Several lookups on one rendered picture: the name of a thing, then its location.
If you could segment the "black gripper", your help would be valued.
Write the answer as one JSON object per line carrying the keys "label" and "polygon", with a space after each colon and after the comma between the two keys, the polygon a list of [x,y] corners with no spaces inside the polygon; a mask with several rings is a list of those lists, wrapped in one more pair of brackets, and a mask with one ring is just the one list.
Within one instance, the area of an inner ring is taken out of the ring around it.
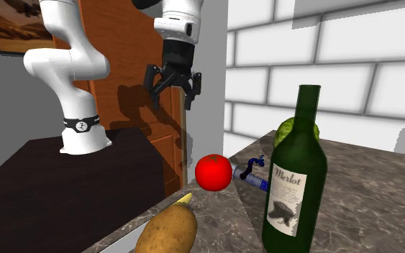
{"label": "black gripper", "polygon": [[163,40],[162,68],[149,64],[146,67],[144,88],[149,92],[154,109],[158,109],[160,93],[171,86],[175,72],[180,74],[181,88],[185,93],[185,110],[191,109],[195,96],[201,94],[201,73],[191,73],[195,45],[178,40]]}

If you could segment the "brown wooden door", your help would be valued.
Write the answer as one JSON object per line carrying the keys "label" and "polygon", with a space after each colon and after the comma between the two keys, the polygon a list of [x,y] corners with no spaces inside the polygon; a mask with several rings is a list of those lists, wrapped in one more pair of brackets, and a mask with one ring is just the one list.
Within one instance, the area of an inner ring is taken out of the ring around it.
{"label": "brown wooden door", "polygon": [[94,96],[101,124],[106,129],[137,127],[163,157],[164,191],[170,196],[186,181],[186,140],[183,93],[166,88],[154,107],[143,87],[148,64],[159,65],[162,39],[153,19],[138,11],[131,0],[67,0],[71,21],[93,47],[109,61],[102,80],[80,80],[77,86]]}

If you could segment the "red tomato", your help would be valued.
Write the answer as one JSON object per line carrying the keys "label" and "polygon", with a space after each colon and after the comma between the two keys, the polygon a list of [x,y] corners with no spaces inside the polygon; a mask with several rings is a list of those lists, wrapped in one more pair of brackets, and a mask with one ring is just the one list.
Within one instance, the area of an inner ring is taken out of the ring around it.
{"label": "red tomato", "polygon": [[202,157],[195,168],[196,182],[207,191],[224,190],[232,180],[232,166],[229,160],[218,154]]}

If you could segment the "yellow banana tip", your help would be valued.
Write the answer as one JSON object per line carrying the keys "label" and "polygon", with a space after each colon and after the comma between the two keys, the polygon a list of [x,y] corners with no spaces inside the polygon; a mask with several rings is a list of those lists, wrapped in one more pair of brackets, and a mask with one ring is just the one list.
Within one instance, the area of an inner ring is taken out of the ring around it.
{"label": "yellow banana tip", "polygon": [[186,205],[188,205],[189,202],[191,201],[191,199],[192,199],[192,193],[187,193],[187,194],[185,194],[185,196],[183,196],[182,198],[178,199],[178,200],[174,203],[174,205],[176,205],[176,204],[186,204]]}

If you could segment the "green round fruit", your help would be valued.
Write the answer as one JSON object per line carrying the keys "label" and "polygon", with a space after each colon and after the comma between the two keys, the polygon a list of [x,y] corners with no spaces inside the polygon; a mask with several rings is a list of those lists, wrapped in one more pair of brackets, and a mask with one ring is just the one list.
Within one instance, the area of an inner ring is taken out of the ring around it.
{"label": "green round fruit", "polygon": [[288,135],[290,140],[296,137],[308,137],[319,141],[319,127],[306,117],[291,117],[280,124],[276,130],[273,147],[277,147]]}

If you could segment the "blue pen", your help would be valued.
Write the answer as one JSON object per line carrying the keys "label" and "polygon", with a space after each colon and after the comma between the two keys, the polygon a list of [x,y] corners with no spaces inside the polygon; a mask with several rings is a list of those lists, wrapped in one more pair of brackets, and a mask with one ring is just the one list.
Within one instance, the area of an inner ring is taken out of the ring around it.
{"label": "blue pen", "polygon": [[261,155],[259,158],[250,158],[247,162],[247,167],[245,170],[231,162],[232,179],[240,179],[266,192],[268,190],[268,181],[252,174],[254,164],[263,167],[265,165],[263,155]]}

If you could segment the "brown potato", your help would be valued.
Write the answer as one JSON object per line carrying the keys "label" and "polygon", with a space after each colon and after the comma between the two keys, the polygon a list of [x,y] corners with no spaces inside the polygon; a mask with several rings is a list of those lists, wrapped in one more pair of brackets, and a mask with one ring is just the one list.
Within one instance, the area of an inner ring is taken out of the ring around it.
{"label": "brown potato", "polygon": [[196,217],[187,205],[170,206],[147,223],[135,253],[190,253],[197,228]]}

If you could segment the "dark robot stand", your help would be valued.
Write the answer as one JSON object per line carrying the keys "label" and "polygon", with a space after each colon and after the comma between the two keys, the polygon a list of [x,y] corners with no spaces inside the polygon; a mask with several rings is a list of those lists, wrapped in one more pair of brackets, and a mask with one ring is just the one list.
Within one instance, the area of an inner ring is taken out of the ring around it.
{"label": "dark robot stand", "polygon": [[164,198],[163,159],[144,134],[108,135],[87,155],[34,139],[0,167],[0,253],[82,253]]}

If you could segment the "green wine bottle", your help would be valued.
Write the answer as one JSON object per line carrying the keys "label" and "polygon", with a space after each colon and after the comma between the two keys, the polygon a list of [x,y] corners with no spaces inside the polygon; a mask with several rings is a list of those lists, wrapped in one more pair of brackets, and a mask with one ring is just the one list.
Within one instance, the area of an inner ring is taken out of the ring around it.
{"label": "green wine bottle", "polygon": [[320,85],[300,85],[291,131],[273,150],[263,218],[267,253],[310,253],[327,158],[315,137]]}

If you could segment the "framed landscape wall picture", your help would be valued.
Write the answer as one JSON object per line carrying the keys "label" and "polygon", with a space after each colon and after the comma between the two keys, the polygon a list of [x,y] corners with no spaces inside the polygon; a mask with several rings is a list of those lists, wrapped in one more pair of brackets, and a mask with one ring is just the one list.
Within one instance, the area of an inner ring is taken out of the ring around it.
{"label": "framed landscape wall picture", "polygon": [[23,56],[30,49],[54,46],[40,0],[0,0],[0,55]]}

